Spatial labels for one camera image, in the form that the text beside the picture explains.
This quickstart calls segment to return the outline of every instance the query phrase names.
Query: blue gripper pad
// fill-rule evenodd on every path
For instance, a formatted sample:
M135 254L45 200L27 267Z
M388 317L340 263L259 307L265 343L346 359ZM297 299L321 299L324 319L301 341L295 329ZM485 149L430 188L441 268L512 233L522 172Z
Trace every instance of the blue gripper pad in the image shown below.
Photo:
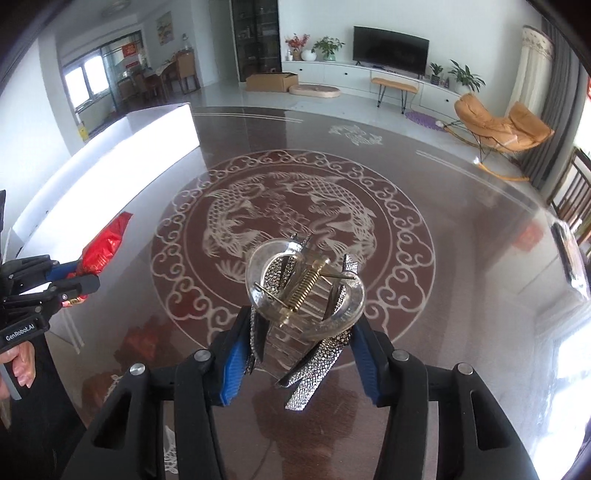
M237 341L228 355L228 360L223 369L222 387L220 389L220 400L224 407L228 406L234 397L238 395L246 368L247 353L246 342Z
M68 274L75 272L78 266L78 260L75 262L62 263L52 267L50 272L46 275L47 281L56 281L66 278Z
M378 366L371 355L365 335L357 323L353 325L350 344L355 357L355 365L357 365L357 371L363 384L363 390L371 398L373 404L377 405L380 398Z

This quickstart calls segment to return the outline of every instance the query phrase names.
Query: curtain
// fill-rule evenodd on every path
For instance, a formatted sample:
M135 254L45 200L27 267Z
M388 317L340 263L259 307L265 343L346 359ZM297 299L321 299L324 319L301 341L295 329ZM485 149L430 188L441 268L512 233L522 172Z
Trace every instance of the curtain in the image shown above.
M568 42L545 18L542 19L542 31L554 44L554 62L540 118L555 133L545 143L526 152L522 156L521 166L531 184L538 190L544 189L544 196L553 190L561 170L570 158L587 96L589 77Z
M523 27L521 40L521 59L507 115L515 102L521 102L540 116L548 94L554 46L544 33L527 25Z

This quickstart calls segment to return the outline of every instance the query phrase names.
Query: human hand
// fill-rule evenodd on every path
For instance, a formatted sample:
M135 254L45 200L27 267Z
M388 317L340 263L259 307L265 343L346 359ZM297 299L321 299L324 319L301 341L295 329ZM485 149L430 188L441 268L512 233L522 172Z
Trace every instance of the human hand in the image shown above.
M12 371L18 384L31 388L35 380L35 347L31 342L23 342L10 350L0 353L0 364L12 361ZM0 400L10 397L8 386L0 377Z

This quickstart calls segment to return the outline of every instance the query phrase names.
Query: white wall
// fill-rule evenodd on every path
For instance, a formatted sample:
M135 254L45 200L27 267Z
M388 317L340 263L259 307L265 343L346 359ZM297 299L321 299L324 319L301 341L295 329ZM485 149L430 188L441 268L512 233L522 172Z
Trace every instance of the white wall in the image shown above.
M220 80L238 79L230 0L209 0L209 14L212 19L213 46Z
M79 113L80 120L84 122L84 126L88 133L92 132L96 127L101 126L107 117L115 111L115 104L111 94L99 98L96 102L91 103L88 107Z
M170 11L173 19L174 39L164 45L160 45L156 30L156 20L168 11ZM187 34L191 45L195 47L195 29L193 27L193 14L189 0L173 0L168 2L143 17L142 22L144 24L144 31L142 32L144 45L146 46L150 66L154 69L161 66L166 60L169 60L173 56L173 53L183 47L183 40L181 39L183 33Z
M41 72L51 110L56 119L70 155L84 146L74 119L74 109L66 95L64 77L61 75L61 61L56 50L56 36L53 30L46 28L38 39Z
M220 79L216 62L216 50L214 47L214 36L212 18L209 11L209 0L189 0L193 14L193 25L195 27L195 40L197 44L197 56L201 75L199 80L202 86L211 85Z
M0 188L7 191L2 248L7 231L70 152L51 108L39 42L22 58L0 96Z
M450 59L482 76L479 95L496 115L504 115L517 75L521 27L541 28L541 15L525 0L300 0L293 8L280 0L281 38L325 35L345 42L341 61L353 58L353 26L394 30L430 40L427 64L445 68Z

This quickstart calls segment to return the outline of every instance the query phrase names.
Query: red poster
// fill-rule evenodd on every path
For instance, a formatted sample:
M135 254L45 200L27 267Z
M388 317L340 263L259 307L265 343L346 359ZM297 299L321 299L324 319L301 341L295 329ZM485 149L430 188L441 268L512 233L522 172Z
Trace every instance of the red poster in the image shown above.
M123 52L123 57L129 57L130 55L135 55L138 50L135 48L135 43L128 43L127 45L123 45L121 47L121 51Z

